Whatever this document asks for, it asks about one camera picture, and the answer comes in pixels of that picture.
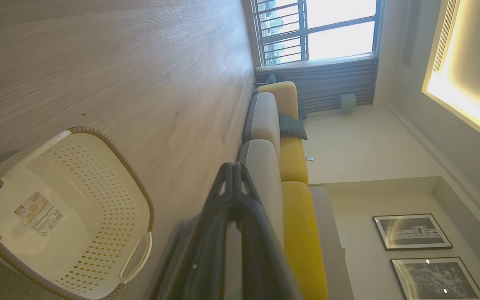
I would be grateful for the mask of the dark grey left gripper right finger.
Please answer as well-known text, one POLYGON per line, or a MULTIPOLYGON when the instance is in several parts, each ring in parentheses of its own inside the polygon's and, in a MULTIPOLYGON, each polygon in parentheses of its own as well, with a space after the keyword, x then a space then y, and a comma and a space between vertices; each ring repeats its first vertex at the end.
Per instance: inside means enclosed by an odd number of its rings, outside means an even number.
POLYGON ((247 167, 236 162, 234 169, 235 220, 242 239, 243 299, 302 300, 247 167))

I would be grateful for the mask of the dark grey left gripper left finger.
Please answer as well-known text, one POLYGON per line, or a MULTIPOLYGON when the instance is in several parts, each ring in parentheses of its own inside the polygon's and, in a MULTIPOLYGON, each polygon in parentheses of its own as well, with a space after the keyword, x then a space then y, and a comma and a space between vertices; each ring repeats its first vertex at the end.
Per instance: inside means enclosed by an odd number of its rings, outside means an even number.
POLYGON ((222 300, 225 283, 225 237, 230 222, 234 163, 221 165, 206 202, 183 249, 175 250, 156 299, 222 300))

